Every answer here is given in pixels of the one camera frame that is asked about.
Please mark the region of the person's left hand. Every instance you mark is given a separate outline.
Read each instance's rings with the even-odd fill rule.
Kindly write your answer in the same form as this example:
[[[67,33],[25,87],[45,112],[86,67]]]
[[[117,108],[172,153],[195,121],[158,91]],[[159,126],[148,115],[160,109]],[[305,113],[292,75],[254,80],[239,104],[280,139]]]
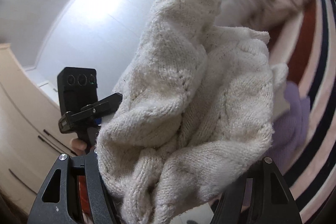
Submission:
[[[87,143],[78,139],[74,138],[70,141],[71,149],[76,153],[78,156],[82,156],[86,154]]]

